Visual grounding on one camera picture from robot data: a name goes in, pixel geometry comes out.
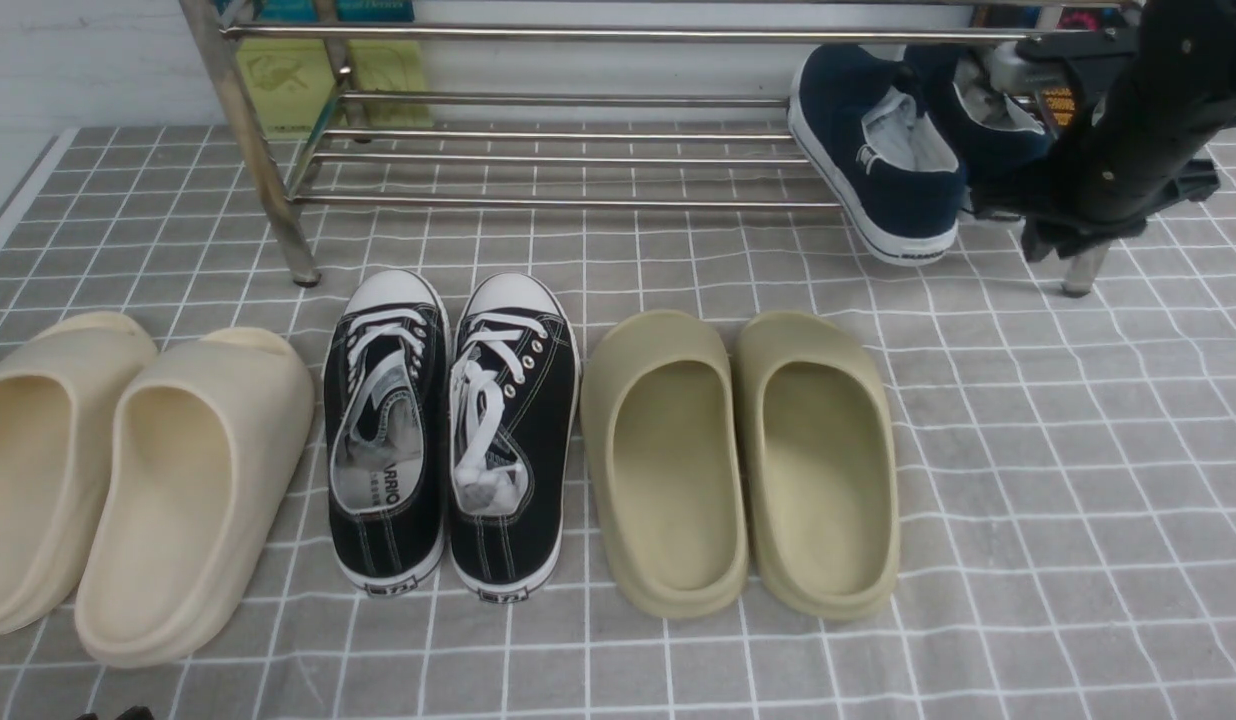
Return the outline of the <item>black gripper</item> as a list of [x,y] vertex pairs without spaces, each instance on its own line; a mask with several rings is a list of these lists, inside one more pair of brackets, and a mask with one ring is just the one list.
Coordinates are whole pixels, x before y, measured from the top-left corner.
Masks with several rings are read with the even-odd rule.
[[976,209],[1026,219],[1026,259],[1075,258],[1217,191],[1217,169],[1199,156],[1221,127],[1216,35],[1072,32],[1023,40],[1015,53],[1060,70],[1083,104],[1046,158],[974,188]]

